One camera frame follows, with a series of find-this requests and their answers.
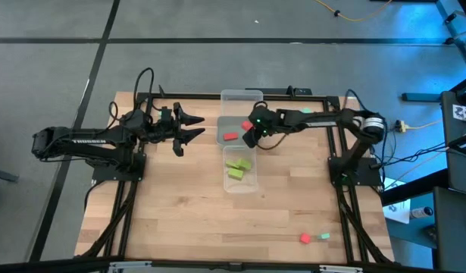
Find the clear plastic container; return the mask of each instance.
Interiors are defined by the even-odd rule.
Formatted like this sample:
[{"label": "clear plastic container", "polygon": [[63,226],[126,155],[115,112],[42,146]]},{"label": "clear plastic container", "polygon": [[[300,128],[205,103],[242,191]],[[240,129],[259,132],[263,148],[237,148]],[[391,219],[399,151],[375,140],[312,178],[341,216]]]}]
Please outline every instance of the clear plastic container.
[{"label": "clear plastic container", "polygon": [[[241,180],[228,176],[227,172],[230,167],[226,166],[226,160],[237,162],[238,159],[245,159],[251,162],[251,170],[243,170]],[[225,146],[223,148],[223,167],[224,167],[224,190],[228,193],[254,193],[258,190],[257,172],[256,172],[256,149],[250,149],[247,146]]]},{"label": "clear plastic container", "polygon": [[[263,100],[263,92],[259,90],[223,90],[220,93],[221,116],[217,119],[216,142],[220,146],[246,145],[242,140],[245,133],[241,128],[243,121],[248,120],[256,102]],[[237,140],[225,141],[225,133],[238,133]]]},{"label": "clear plastic container", "polygon": [[220,93],[221,116],[247,117],[255,102],[262,100],[263,92],[260,90],[223,90]]}]

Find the wooden tabletop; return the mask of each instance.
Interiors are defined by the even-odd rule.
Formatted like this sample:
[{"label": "wooden tabletop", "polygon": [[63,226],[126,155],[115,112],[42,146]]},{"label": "wooden tabletop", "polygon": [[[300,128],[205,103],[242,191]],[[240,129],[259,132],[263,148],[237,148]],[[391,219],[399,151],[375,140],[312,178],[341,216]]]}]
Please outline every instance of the wooden tabletop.
[{"label": "wooden tabletop", "polygon": [[[339,208],[327,168],[326,129],[289,135],[276,149],[257,149],[259,190],[230,194],[223,188],[223,154],[216,143],[219,100],[156,99],[158,107],[179,101],[189,115],[205,121],[203,134],[184,146],[178,158],[171,141],[148,144],[144,179],[139,182],[127,244],[128,259],[169,259],[242,262],[345,263]],[[117,93],[120,115],[132,109],[132,93]],[[320,102],[268,102],[270,109],[310,108]],[[358,108],[354,99],[348,107]],[[156,121],[158,115],[152,112]],[[355,138],[348,131],[349,146]],[[273,136],[264,144],[275,143]],[[341,154],[336,134],[337,155]],[[117,182],[96,187],[88,201],[76,254],[88,250],[110,221]],[[362,222],[384,255],[393,259],[386,221],[378,195],[370,187],[356,187]],[[117,252],[121,227],[112,253]],[[312,243],[299,242],[301,233]],[[330,239],[317,235],[330,233]],[[360,260],[351,227],[355,258]]]}]

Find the gray floor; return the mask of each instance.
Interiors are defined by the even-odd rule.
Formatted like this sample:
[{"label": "gray floor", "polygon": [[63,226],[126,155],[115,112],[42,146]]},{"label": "gray floor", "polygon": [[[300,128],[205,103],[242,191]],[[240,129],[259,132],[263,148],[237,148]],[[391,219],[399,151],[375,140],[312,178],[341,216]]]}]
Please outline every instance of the gray floor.
[{"label": "gray floor", "polygon": [[[368,0],[326,2],[350,17],[362,17],[382,5]],[[0,37],[100,37],[111,4],[0,1]],[[446,38],[449,32],[442,21],[432,4],[393,3],[372,20],[349,23],[310,0],[122,0],[111,36]],[[18,184],[0,181],[0,263],[27,258],[57,167],[32,157],[30,136],[44,127],[71,125],[97,48],[0,45],[0,168],[20,175]],[[339,96],[352,88],[389,122],[404,119],[411,126],[435,121],[441,111],[437,104],[401,102],[401,93],[437,93],[466,78],[458,49],[444,45],[108,45],[83,126],[102,127],[115,92],[131,91],[136,75],[147,66],[155,69],[154,91],[160,83],[171,93],[293,85]],[[442,141],[441,124],[410,131],[397,136],[396,155]],[[397,178],[411,166],[394,165],[386,172]],[[440,156],[403,180],[445,166]],[[73,255],[90,175],[85,164],[71,164],[43,259]],[[412,253],[420,247],[398,240],[393,240],[393,248],[399,262],[430,267],[428,249],[416,256]]]}]

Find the small green cube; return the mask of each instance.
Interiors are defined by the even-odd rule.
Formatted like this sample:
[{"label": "small green cube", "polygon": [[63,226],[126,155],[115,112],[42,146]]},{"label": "small green cube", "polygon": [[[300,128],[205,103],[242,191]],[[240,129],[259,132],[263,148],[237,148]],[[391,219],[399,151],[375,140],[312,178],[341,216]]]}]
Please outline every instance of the small green cube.
[{"label": "small green cube", "polygon": [[226,160],[226,166],[229,168],[239,168],[238,164],[230,159]]},{"label": "small green cube", "polygon": [[245,169],[247,171],[251,170],[251,162],[249,162],[248,160],[246,159],[243,159],[243,158],[240,158],[238,159],[238,162],[236,163],[239,168],[241,169]]},{"label": "small green cube", "polygon": [[317,236],[318,239],[326,240],[330,238],[330,234],[320,234]]},{"label": "small green cube", "polygon": [[227,171],[227,175],[231,178],[242,180],[242,171],[231,168]]}]

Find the red block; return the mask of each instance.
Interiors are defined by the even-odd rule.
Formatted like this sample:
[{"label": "red block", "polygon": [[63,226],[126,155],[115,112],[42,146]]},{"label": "red block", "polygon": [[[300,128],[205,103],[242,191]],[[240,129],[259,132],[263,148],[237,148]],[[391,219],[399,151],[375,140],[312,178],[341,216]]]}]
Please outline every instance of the red block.
[{"label": "red block", "polygon": [[310,235],[308,234],[300,235],[300,242],[305,243],[305,244],[310,243]]},{"label": "red block", "polygon": [[249,121],[243,121],[241,124],[241,128],[244,130],[249,130],[251,127],[253,127],[253,124]]},{"label": "red block", "polygon": [[239,134],[238,133],[225,133],[223,135],[223,138],[224,140],[228,141],[228,140],[237,140],[238,139],[238,136]]}]

